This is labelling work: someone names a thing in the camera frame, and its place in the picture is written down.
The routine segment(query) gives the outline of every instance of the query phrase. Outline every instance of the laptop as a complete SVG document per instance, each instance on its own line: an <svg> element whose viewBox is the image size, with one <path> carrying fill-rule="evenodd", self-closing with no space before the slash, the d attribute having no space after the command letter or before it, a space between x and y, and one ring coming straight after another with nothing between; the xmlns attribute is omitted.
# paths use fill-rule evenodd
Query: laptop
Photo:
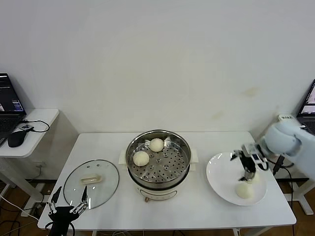
<svg viewBox="0 0 315 236"><path fill-rule="evenodd" d="M315 135L315 80L296 118L309 133Z"/></svg>
<svg viewBox="0 0 315 236"><path fill-rule="evenodd" d="M0 73L0 145L12 133L26 112L8 74Z"/></svg>

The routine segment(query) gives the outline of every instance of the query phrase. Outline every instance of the cable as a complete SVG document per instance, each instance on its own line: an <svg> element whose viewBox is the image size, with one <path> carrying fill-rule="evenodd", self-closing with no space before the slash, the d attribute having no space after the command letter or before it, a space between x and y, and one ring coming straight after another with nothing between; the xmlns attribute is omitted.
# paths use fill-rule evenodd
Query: cable
<svg viewBox="0 0 315 236"><path fill-rule="evenodd" d="M110 234L104 234L104 233L101 233L101 232L99 232L99 233L100 233L101 235L115 236L115 235L120 235L120 234L125 235L126 232L128 232L128 231L121 231L121 232L119 232L119 231L114 231L111 235L110 235Z"/></svg>
<svg viewBox="0 0 315 236"><path fill-rule="evenodd" d="M293 211L293 181L292 181L292 176L291 176L290 171L286 167L283 167L283 169L285 169L290 176L290 180L291 180L291 210L294 213L294 211ZM292 232L293 232L293 236L295 236L294 225L292 225Z"/></svg>
<svg viewBox="0 0 315 236"><path fill-rule="evenodd" d="M17 221L17 219L18 219L18 217L19 217L19 214L20 214L20 213L18 213L18 214L16 215L14 221ZM10 231L13 230L13 227L14 227L14 223L11 225Z"/></svg>
<svg viewBox="0 0 315 236"><path fill-rule="evenodd" d="M20 222L17 221L16 218L15 218L15 220L5 220L5 221L2 221L2 222L0 223L0 225L1 225L2 223L5 223L5 222L13 222L12 227L13 227L14 223L17 223L17 224L18 224L18 227L20 227Z"/></svg>
<svg viewBox="0 0 315 236"><path fill-rule="evenodd" d="M269 162L271 162L272 164L276 165L276 163L275 163L274 161L269 160L269 159L267 159L267 160L268 160ZM284 168L290 168L290 167L292 167L292 166L294 166L294 163L291 163L290 165L287 165L287 166L281 165L280 168L281 168L281 169L284 169Z"/></svg>
<svg viewBox="0 0 315 236"><path fill-rule="evenodd" d="M70 225L71 225L72 230L73 230L72 236L75 236L75 229L74 229L74 226L73 226L73 224L72 224L71 222L70 222Z"/></svg>
<svg viewBox="0 0 315 236"><path fill-rule="evenodd" d="M34 178L32 178L31 180L29 180L28 182L31 182L31 181L33 181L34 179L36 179L36 178L40 177L40 175L41 175L41 168L42 168L42 166L41 166L41 165L40 165L40 166L37 166L37 168L39 168L39 174L38 174L37 176L35 176Z"/></svg>
<svg viewBox="0 0 315 236"><path fill-rule="evenodd" d="M10 233L10 232L16 231L16 230L18 230L18 229L20 229L20 228L23 228L23 227L25 227L25 226L27 226L27 225L30 225L30 224L32 224L32 223L35 223L35 222L37 222L37 220L34 220L34 221L32 221L32 222L30 222L30 223L28 223L28 224L26 224L26 225L22 225L21 227L18 227L18 228L14 229L14 230L11 230L11 231L9 231L9 232L6 232L5 234L3 234L3 235L1 235L1 236L5 236L5 235L7 235L7 234Z"/></svg>
<svg viewBox="0 0 315 236"><path fill-rule="evenodd" d="M262 169L263 171L266 171L266 170L269 169L269 163L266 162L266 168L264 168L262 164L258 164L258 167L259 167L260 169Z"/></svg>
<svg viewBox="0 0 315 236"><path fill-rule="evenodd" d="M42 199L41 199L41 202L39 203L39 205L41 205L42 203L43 203L43 201L44 201L44 195L43 195L43 197L42 197ZM35 207L31 207L31 208L26 208L26 209L23 209L23 210L32 210L32 209L36 209L36 208L38 208L38 206L35 206ZM10 212L20 212L21 210L9 210L9 209L6 209L6 208L4 208L4 207L2 207L2 206L0 206L0 209L3 209L3 210L6 210L6 211L10 211Z"/></svg>
<svg viewBox="0 0 315 236"><path fill-rule="evenodd" d="M183 233L183 231L179 230L179 232L181 232L181 234L182 234L183 236L185 236L185 234Z"/></svg>
<svg viewBox="0 0 315 236"><path fill-rule="evenodd" d="M54 223L53 221L52 221L52 222L49 222L47 225L45 225L45 229L46 229L46 230L49 230L47 227L50 226L50 225L52 225L53 223Z"/></svg>
<svg viewBox="0 0 315 236"><path fill-rule="evenodd" d="M31 121L29 121L29 120L27 120L27 119L24 119L24 120L21 120L19 123L21 124L21 123L32 123L32 122L42 122L42 123L44 123L45 125L47 125L48 128L47 128L46 130L40 130L40 131L31 129L31 130L30 130L31 132L44 133L44 132L47 132L47 131L50 129L49 124L47 124L46 122L44 122L44 121L42 121L42 120L31 120Z"/></svg>
<svg viewBox="0 0 315 236"><path fill-rule="evenodd" d="M36 219L37 221L39 221L39 219L37 219L35 216L32 216L30 214L28 214L26 211L24 211L23 209L19 208L17 205L14 205L13 203L9 202L7 199L5 199L3 196L0 195L0 197L5 200L7 203L11 204L12 206L15 206L16 208L20 209L22 212L24 212L25 214L29 215L30 217L33 217L34 219Z"/></svg>

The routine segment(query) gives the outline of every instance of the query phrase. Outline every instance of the table leg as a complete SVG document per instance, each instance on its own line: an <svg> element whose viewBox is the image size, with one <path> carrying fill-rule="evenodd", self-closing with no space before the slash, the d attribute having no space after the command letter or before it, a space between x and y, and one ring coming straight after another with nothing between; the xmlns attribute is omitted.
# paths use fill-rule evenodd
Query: table leg
<svg viewBox="0 0 315 236"><path fill-rule="evenodd" d="M9 190L9 188L11 187L10 184L7 183L7 185L3 188L3 190L1 191L0 195L4 196L5 193Z"/></svg>
<svg viewBox="0 0 315 236"><path fill-rule="evenodd" d="M11 188L15 188L16 185L9 179L7 178L5 175L3 175L2 173L0 173L0 179L5 182L6 184L10 184Z"/></svg>
<svg viewBox="0 0 315 236"><path fill-rule="evenodd" d="M233 228L234 236L241 236L241 229L240 228Z"/></svg>
<svg viewBox="0 0 315 236"><path fill-rule="evenodd" d="M315 187L315 182L312 180L306 181L300 187L296 183L293 183L293 190L294 190L293 201L298 201L303 211L307 215L314 215L314 212L311 206L309 205L309 203L307 202L306 198L304 197L304 195L310 190L312 190L314 187ZM286 193L284 196L288 202L291 201L290 193Z"/></svg>
<svg viewBox="0 0 315 236"><path fill-rule="evenodd" d="M8 163L4 158L0 158L0 173L7 177L11 182L19 186L24 192L26 192L30 197L37 201L41 201L43 195L30 185L18 172L16 167L12 163Z"/></svg>
<svg viewBox="0 0 315 236"><path fill-rule="evenodd" d="M44 186L45 186L44 183L38 183L35 189L40 192L44 188ZM50 195L44 195L44 199L42 199L40 201L37 201L34 198L30 198L28 200L28 202L26 203L24 209L33 208L35 203L43 203L43 204L45 204L46 202L48 202L49 197L50 197ZM31 209L30 210L24 210L24 211L22 211L21 216L22 217L28 217L29 216L28 214L30 214L30 213L31 213Z"/></svg>
<svg viewBox="0 0 315 236"><path fill-rule="evenodd" d="M254 228L249 230L245 236L258 236L261 235L262 233L270 230L272 227L265 227L265 228Z"/></svg>

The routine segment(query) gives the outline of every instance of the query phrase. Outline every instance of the stainless steel pot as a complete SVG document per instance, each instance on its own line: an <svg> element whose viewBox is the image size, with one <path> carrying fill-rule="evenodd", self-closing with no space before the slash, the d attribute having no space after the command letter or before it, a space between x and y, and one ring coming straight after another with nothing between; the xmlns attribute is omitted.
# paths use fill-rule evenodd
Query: stainless steel pot
<svg viewBox="0 0 315 236"><path fill-rule="evenodd" d="M164 141L160 152L149 148L152 139ZM150 161L146 166L136 166L133 155L145 151ZM189 172L191 153L188 143L178 134L166 130L151 130L131 141L126 151L126 163L131 178L140 186L150 190L166 190L184 180Z"/></svg>

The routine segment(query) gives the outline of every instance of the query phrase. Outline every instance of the glass lid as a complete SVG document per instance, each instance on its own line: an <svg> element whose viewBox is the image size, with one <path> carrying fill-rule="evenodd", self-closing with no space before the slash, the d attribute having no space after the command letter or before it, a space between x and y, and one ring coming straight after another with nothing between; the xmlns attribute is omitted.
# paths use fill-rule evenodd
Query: glass lid
<svg viewBox="0 0 315 236"><path fill-rule="evenodd" d="M63 195L70 206L76 207L81 202L84 188L87 186L88 209L93 209L112 197L118 182L118 170L111 162L88 161L69 175L63 187Z"/></svg>

